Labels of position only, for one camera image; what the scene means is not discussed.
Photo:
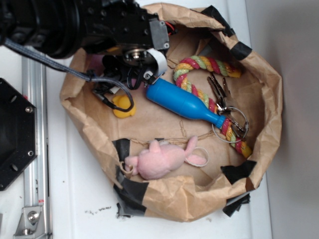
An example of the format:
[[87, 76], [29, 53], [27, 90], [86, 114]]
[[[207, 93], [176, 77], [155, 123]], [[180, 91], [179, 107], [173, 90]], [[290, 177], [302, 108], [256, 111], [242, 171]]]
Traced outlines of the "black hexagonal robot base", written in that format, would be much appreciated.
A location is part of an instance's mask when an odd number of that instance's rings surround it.
[[0, 190], [6, 190], [37, 156], [36, 107], [0, 80]]

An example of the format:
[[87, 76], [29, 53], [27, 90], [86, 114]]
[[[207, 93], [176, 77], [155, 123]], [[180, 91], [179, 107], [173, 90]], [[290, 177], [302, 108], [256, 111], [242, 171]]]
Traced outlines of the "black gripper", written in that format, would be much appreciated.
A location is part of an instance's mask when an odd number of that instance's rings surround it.
[[105, 97], [106, 93], [115, 94], [123, 90], [133, 103], [129, 90], [136, 90], [141, 83], [154, 84], [167, 71], [167, 59], [161, 51], [153, 48], [130, 50], [124, 56], [104, 56], [103, 80], [99, 80], [93, 93], [106, 105], [112, 103]]

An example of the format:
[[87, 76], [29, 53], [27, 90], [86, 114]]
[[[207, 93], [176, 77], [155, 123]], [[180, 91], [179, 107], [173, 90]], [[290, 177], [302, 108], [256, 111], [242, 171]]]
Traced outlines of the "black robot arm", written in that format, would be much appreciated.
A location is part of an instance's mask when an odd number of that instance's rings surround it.
[[167, 70], [172, 28], [133, 0], [3, 0], [0, 43], [25, 57], [66, 72], [55, 60], [79, 49], [103, 56], [104, 74], [70, 74], [96, 84], [93, 92], [111, 108], [105, 94], [126, 94], [151, 85]]

